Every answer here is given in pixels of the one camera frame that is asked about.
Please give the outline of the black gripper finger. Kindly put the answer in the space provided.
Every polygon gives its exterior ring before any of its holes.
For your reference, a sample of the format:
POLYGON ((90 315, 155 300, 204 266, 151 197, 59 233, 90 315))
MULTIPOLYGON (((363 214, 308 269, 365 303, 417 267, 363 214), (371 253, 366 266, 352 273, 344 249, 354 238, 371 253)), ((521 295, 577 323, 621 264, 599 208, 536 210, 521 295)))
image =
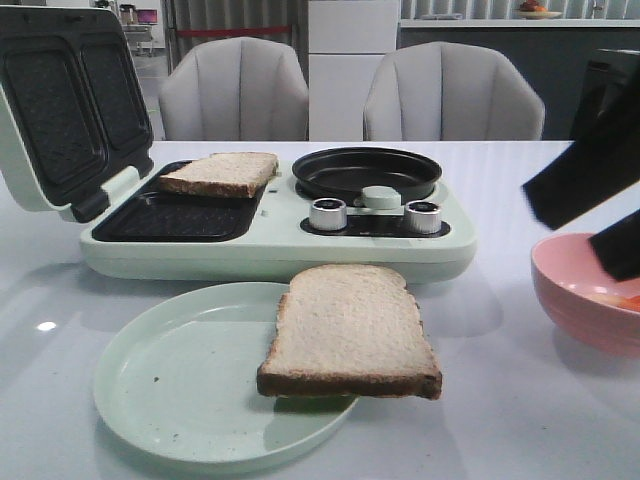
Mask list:
POLYGON ((589 243, 603 270, 616 281, 639 277, 640 213, 638 210, 593 235, 589 243))
POLYGON ((534 217, 556 230, 639 181, 639 72, 573 142, 522 186, 534 217))

